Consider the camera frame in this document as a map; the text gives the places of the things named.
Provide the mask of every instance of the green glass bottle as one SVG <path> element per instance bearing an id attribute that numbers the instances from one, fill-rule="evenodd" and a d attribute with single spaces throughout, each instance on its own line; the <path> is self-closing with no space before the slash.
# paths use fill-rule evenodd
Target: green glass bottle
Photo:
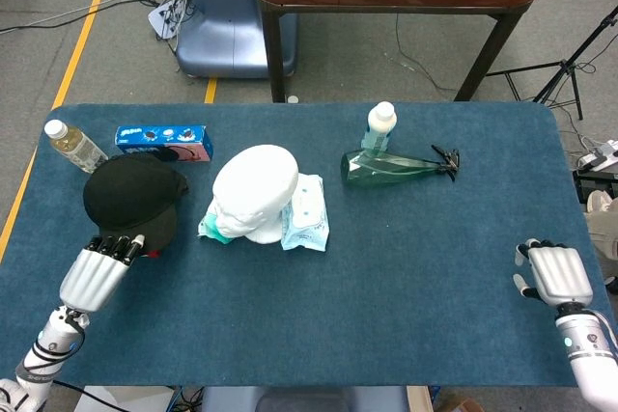
<path id="1" fill-rule="evenodd" d="M 445 151 L 432 145 L 444 162 L 400 156 L 386 151 L 358 150 L 341 158 L 341 175 L 350 185 L 363 187 L 386 185 L 416 179 L 429 174 L 447 174 L 455 180 L 460 168 L 457 150 Z"/>

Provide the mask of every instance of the white plastic bottle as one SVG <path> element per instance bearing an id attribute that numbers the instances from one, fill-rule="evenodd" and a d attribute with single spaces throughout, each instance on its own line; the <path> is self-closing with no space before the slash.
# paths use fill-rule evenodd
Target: white plastic bottle
<path id="1" fill-rule="evenodd" d="M 44 131 L 54 149 L 88 174 L 107 160 L 107 155 L 77 127 L 51 120 L 45 124 Z"/>
<path id="2" fill-rule="evenodd" d="M 397 115 L 395 107 L 390 101 L 381 101 L 370 112 L 367 117 L 367 130 L 360 148 L 365 150 L 386 151 L 388 139 L 395 124 Z"/>

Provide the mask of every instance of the bottle cap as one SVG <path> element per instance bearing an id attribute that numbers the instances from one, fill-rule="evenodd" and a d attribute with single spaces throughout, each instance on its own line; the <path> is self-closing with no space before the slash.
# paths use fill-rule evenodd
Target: bottle cap
<path id="1" fill-rule="evenodd" d="M 45 124 L 44 131 L 50 139 L 62 139 L 69 132 L 69 128 L 60 120 L 51 120 Z"/>
<path id="2" fill-rule="evenodd" d="M 381 101 L 376 106 L 376 116 L 380 121 L 389 121 L 395 114 L 395 107 L 390 101 Z"/>

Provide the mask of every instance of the floor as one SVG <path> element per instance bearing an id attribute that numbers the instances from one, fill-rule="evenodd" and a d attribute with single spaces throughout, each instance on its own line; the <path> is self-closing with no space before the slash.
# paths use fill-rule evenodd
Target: floor
<path id="1" fill-rule="evenodd" d="M 92 0 L 0 0 L 0 28 L 25 24 Z M 501 52 L 494 68 L 515 68 L 569 56 L 616 0 L 536 0 Z M 156 41 L 146 15 L 148 9 L 128 4 L 97 15 L 77 63 L 68 92 L 59 94 L 65 70 L 83 22 L 50 30 L 24 30 L 0 35 L 0 223 L 4 223 L 38 142 L 54 100 L 64 104 L 89 102 L 194 102 L 204 104 L 207 79 L 179 71 L 165 43 Z M 420 60 L 442 87 L 457 88 L 493 21 L 481 16 L 402 16 L 402 46 Z M 444 101 L 439 92 L 398 55 L 392 14 L 308 14 L 300 21 L 300 55 L 289 93 L 300 101 Z M 582 59 L 592 58 L 616 34 L 606 31 Z M 601 141 L 616 138 L 618 41 L 602 55 L 594 74 L 579 75 L 584 120 L 581 133 Z M 550 78 L 547 72 L 528 72 L 517 82 L 524 96 L 534 96 Z M 561 94 L 570 96 L 568 87 Z M 266 81 L 222 79 L 215 102 L 269 101 Z M 510 100 L 504 79 L 487 78 L 478 100 Z M 574 107 L 569 107 L 574 115 Z M 580 151 L 567 113 L 554 111 L 563 131 L 570 161 Z M 611 263 L 602 262 L 605 272 Z M 474 366 L 462 366 L 474 369 Z M 487 411 L 588 411 L 575 389 L 500 388 L 447 389 L 443 398 L 476 398 Z M 53 390 L 47 410 L 72 410 L 76 396 Z"/>

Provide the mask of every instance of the white robotic hand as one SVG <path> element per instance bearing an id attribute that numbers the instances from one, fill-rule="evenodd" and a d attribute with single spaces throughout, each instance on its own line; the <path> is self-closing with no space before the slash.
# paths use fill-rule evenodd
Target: white robotic hand
<path id="1" fill-rule="evenodd" d="M 63 364 L 86 340 L 88 313 L 98 311 L 144 246 L 144 235 L 94 237 L 81 250 L 60 287 L 56 308 L 15 369 L 17 381 L 0 379 L 0 412 L 38 412 Z"/>
<path id="2" fill-rule="evenodd" d="M 605 317 L 586 310 L 592 288 L 579 253 L 563 244 L 529 239 L 518 245 L 516 265 L 530 262 L 536 287 L 520 274 L 513 281 L 522 296 L 544 301 L 556 308 L 555 324 L 564 337 L 577 385 L 584 399 L 603 412 L 618 411 L 618 364 L 601 328 L 600 321 L 618 349 Z"/>

